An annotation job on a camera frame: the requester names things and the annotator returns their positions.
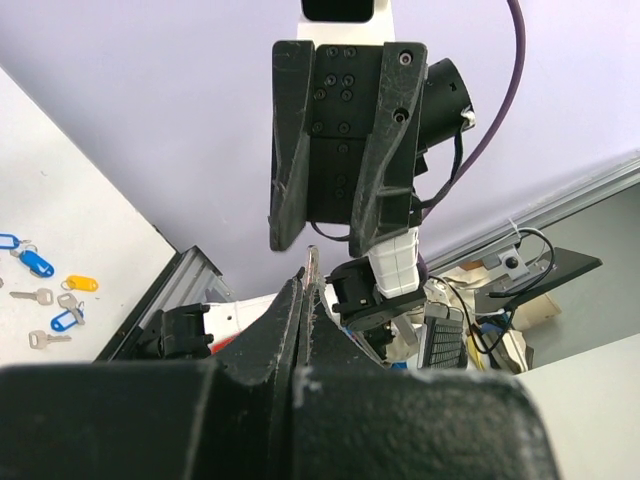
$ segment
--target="silver key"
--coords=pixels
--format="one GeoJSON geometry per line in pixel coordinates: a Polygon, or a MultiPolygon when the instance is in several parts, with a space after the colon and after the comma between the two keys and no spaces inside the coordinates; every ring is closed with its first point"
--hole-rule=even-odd
{"type": "Polygon", "coordinates": [[[53,342],[70,342],[71,337],[69,335],[47,335],[44,330],[34,330],[29,332],[29,346],[36,350],[42,350],[47,345],[53,342]]]}
{"type": "Polygon", "coordinates": [[[48,288],[39,288],[35,292],[9,292],[13,298],[35,300],[40,305],[53,305],[53,292],[48,288]]]}
{"type": "Polygon", "coordinates": [[[72,293],[64,293],[60,295],[58,297],[58,305],[65,310],[69,310],[71,315],[73,315],[73,318],[78,322],[78,325],[84,325],[84,318],[82,318],[80,310],[78,310],[78,300],[72,293]]]}

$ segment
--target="key tag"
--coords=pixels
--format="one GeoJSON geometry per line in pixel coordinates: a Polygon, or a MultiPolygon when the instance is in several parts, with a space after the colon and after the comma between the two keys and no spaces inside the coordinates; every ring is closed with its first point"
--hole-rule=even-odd
{"type": "Polygon", "coordinates": [[[27,245],[22,252],[11,250],[11,255],[19,258],[37,277],[49,278],[55,273],[53,265],[38,254],[38,248],[35,245],[27,245]]]}
{"type": "MultiPolygon", "coordinates": [[[[84,318],[84,302],[80,302],[78,304],[78,311],[80,312],[80,315],[82,315],[82,318],[84,318]]],[[[51,330],[54,332],[66,332],[74,325],[78,325],[78,321],[73,318],[73,315],[69,310],[65,310],[60,315],[53,317],[51,320],[51,330]]]]}
{"type": "Polygon", "coordinates": [[[98,282],[94,278],[82,277],[80,275],[69,275],[60,286],[64,290],[82,290],[84,292],[95,292],[98,290],[98,282]]]}
{"type": "Polygon", "coordinates": [[[29,243],[29,240],[19,240],[10,233],[0,233],[0,250],[15,250],[21,243],[29,243]]]}

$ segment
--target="black cylinder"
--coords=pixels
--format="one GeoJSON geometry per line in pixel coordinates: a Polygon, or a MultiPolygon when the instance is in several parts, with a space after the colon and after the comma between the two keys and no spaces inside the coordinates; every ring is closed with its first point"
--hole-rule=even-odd
{"type": "Polygon", "coordinates": [[[460,113],[473,109],[467,87],[448,58],[429,66],[424,81],[418,154],[453,137],[464,122],[460,113]]]}

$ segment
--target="purple cable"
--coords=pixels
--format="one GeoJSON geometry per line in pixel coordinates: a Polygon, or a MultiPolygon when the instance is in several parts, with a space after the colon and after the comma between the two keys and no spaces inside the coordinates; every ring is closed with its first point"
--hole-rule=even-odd
{"type": "Polygon", "coordinates": [[[513,19],[513,26],[516,35],[516,57],[513,65],[513,73],[511,75],[511,81],[509,82],[509,88],[507,88],[507,93],[505,94],[504,100],[502,101],[502,105],[500,105],[500,109],[498,110],[498,114],[496,118],[493,120],[491,126],[487,130],[487,133],[484,134],[480,143],[476,146],[476,148],[471,152],[469,158],[466,162],[462,164],[460,170],[456,174],[455,178],[451,182],[447,182],[439,191],[436,193],[434,198],[434,205],[425,208],[422,210],[422,219],[427,218],[427,215],[431,213],[433,208],[440,203],[440,201],[449,193],[449,190],[453,185],[456,184],[462,175],[466,173],[467,170],[471,168],[471,166],[476,162],[478,157],[484,152],[489,145],[489,142],[493,140],[496,132],[502,125],[507,113],[509,112],[509,108],[511,108],[511,104],[513,103],[513,99],[516,96],[516,92],[518,91],[518,86],[520,85],[520,79],[522,78],[522,71],[524,70],[524,57],[526,50],[526,31],[524,25],[524,17],[522,16],[522,9],[520,8],[520,3],[518,0],[507,0],[509,4],[509,10],[511,11],[511,18],[513,19]]]}

